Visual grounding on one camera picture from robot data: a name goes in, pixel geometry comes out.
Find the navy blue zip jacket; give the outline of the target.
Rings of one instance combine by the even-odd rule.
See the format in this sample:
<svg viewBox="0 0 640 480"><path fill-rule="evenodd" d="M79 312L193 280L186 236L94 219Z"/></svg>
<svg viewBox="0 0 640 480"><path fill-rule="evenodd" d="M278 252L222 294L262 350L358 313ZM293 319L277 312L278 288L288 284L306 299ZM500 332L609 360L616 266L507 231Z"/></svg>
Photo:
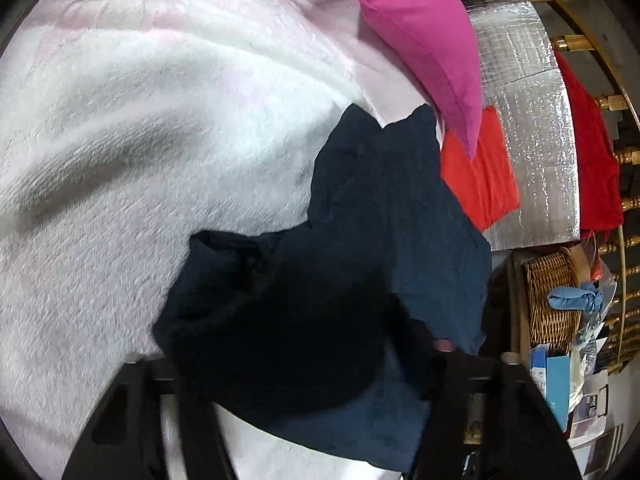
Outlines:
<svg viewBox="0 0 640 480"><path fill-rule="evenodd" d="M179 377L285 440L406 471L438 374L427 336L480 348L487 240L440 175L431 107L344 111L304 222L202 231L152 328Z"/></svg>

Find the blue white box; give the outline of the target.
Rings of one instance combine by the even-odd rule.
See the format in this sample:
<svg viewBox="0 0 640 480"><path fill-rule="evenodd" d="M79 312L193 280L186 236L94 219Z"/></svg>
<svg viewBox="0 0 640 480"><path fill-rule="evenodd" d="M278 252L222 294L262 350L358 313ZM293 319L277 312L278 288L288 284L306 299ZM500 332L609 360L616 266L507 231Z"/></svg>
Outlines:
<svg viewBox="0 0 640 480"><path fill-rule="evenodd" d="M533 348L529 355L529 375L546 399L562 431L570 411L570 356L549 356L548 344Z"/></svg>

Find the light blue cloth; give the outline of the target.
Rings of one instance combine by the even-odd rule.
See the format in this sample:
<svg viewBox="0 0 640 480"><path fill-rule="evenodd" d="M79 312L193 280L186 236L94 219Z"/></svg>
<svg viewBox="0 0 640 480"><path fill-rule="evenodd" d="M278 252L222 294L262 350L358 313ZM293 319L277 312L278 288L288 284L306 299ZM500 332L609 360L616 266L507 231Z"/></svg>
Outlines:
<svg viewBox="0 0 640 480"><path fill-rule="evenodd" d="M579 287L560 286L548 293L548 304L558 311L600 313L603 308L602 290L591 282Z"/></svg>

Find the dark red cloth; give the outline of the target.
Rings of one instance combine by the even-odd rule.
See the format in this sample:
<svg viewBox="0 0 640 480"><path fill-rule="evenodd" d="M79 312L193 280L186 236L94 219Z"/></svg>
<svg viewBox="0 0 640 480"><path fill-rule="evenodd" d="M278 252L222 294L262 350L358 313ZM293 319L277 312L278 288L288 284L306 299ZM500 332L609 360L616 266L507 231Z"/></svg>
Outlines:
<svg viewBox="0 0 640 480"><path fill-rule="evenodd" d="M574 127L579 184L580 238L608 233L624 222L620 165L614 157L600 108L558 51L554 51Z"/></svg>

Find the red orange pillow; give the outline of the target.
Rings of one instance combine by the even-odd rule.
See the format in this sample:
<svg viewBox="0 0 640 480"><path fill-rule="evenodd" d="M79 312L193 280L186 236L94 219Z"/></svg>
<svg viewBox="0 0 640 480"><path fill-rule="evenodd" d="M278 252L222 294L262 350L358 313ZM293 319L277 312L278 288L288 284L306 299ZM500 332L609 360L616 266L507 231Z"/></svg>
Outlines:
<svg viewBox="0 0 640 480"><path fill-rule="evenodd" d="M442 180L474 226L484 232L521 207L520 190L495 107L483 110L476 154L466 156L461 142L445 133L440 155Z"/></svg>

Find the white pink fleece blanket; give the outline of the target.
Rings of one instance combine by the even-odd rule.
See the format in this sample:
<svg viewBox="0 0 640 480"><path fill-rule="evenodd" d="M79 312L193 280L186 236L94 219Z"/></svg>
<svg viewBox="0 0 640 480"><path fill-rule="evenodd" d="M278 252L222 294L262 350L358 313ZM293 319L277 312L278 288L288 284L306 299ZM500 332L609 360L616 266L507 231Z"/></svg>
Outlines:
<svg viewBox="0 0 640 480"><path fill-rule="evenodd" d="M427 101L356 0L40 0L1 59L1 416L57 479L191 234L306 216L349 105Z"/></svg>

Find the silver foil insulation mat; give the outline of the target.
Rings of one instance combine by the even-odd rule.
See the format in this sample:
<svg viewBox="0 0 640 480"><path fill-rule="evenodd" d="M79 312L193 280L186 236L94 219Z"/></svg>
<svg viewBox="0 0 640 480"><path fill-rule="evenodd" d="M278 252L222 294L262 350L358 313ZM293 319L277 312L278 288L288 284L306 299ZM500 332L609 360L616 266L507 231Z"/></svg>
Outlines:
<svg viewBox="0 0 640 480"><path fill-rule="evenodd" d="M495 107L521 206L485 231L495 252L576 240L579 183L570 100L544 24L528 0L466 0L484 102Z"/></svg>

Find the magenta pillow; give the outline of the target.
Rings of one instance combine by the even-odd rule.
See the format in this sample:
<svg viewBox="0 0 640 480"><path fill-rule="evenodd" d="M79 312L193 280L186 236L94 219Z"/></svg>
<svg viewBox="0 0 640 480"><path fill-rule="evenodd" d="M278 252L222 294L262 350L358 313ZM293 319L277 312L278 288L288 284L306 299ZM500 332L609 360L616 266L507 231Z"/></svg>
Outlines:
<svg viewBox="0 0 640 480"><path fill-rule="evenodd" d="M358 0L366 23L431 96L465 154L476 154L483 113L480 52L461 0Z"/></svg>

